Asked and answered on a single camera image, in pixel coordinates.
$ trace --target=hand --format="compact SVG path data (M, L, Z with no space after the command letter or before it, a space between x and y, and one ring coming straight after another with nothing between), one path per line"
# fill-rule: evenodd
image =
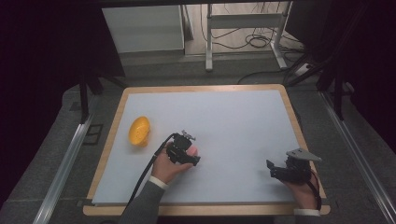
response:
M312 172L311 183L318 189L317 174ZM317 200L315 199L314 192L305 183L302 185L292 184L290 182L281 181L285 184L293 194L294 200L297 202L298 207L301 209L317 209Z
M168 154L166 154L166 147L169 145L166 144L165 148L161 151L160 155L158 155L157 160L155 160L151 175L160 179L163 183L170 183L179 173L187 171L193 165L192 163L184 163L184 164L174 164L169 160Z

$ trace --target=white cuff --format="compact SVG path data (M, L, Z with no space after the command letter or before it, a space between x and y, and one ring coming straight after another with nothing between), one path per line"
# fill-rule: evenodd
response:
M294 215L296 216L312 216L312 217L320 217L319 210L315 209L294 209Z
M157 185L158 187L162 188L162 189L168 189L168 185L163 183L159 178L154 177L154 176L150 176L148 179L149 182Z

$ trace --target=yellow object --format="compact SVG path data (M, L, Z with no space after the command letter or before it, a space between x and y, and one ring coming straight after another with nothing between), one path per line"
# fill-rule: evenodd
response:
M129 129L129 141L132 145L145 147L148 144L149 120L142 116L132 123Z

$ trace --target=wooden table edge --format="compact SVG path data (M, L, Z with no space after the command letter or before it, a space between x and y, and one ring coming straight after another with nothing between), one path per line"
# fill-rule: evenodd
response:
M126 104L126 101L128 99L128 95L132 93L158 93L158 92L189 92L189 91L268 91L268 90L276 90L280 92L280 95L282 97L283 103L286 107L286 110L289 115L290 123L291 126L294 130L294 133L297 138L297 142L301 148L304 148L308 150L308 147L306 145L306 142L304 140L303 133L300 129L300 125L298 123L298 120L295 116L294 110L291 106L291 102L289 99L289 96L286 92L286 89L284 86L280 84L262 84L262 85L213 85L213 86L169 86L169 87L131 87L131 88L126 88L122 96L120 98L120 103L117 108L116 115L113 119L113 123L111 125L110 131L107 136L107 140L104 146L104 150L102 152L101 158L99 160L98 166L95 171L95 175L93 176L93 180L91 183L91 187L89 189L89 192L87 194L87 199L91 200L93 198L93 195L96 192L97 186L99 184L100 179L102 178L103 172L106 168L106 163L108 156L111 151L111 147L114 143L115 135L117 132L117 129L119 128L120 124L120 119L122 117L122 113ZM316 171L315 164L311 162L311 167L314 171ZM319 181L319 186L320 186L320 196L322 199L326 199L326 194L324 192L324 189ZM260 207L261 209L270 209L271 207L276 208L276 214L273 215L292 215L292 209L290 210L289 208L294 205L286 205L286 204L266 204L266 205L216 205L210 207L210 205L191 205L188 206L189 209L182 209L183 207L186 206L160 206L160 215L161 216L186 216L187 213L193 213L196 214L195 216L204 216L205 213L204 211L210 211L210 209L217 210L220 214L222 214L220 211L225 210L230 208L238 208L239 211L247 211L246 215L254 215L251 214L251 209L252 208L258 208ZM284 212L278 211L280 208L283 207ZM124 209L124 206L94 206L94 205L85 205L83 208L83 212L87 216L119 216L121 215L122 211ZM175 213L175 212L170 212L170 211L175 211L175 209L179 209L179 211L184 211L184 215L181 215L180 213ZM329 205L324 205L322 206L322 209L320 212L324 212L322 215L326 215L330 212L330 206ZM265 212L265 210L261 211L262 215L270 215L267 214L268 212Z

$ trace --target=device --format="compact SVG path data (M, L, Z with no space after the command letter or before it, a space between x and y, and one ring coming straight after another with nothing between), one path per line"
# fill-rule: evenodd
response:
M195 138L184 130L181 132L182 134L174 133L174 142L166 148L166 154L172 163L192 163L196 166L201 157L187 154L187 149L192 145L191 140L195 141Z
M317 200L317 209L320 210L321 198L319 195L319 185L315 187L311 183L313 173L309 162L322 161L322 159L302 148L288 151L286 155L288 155L288 159L285 161L286 168L276 167L272 162L266 161L271 177L297 185L307 184L312 189Z

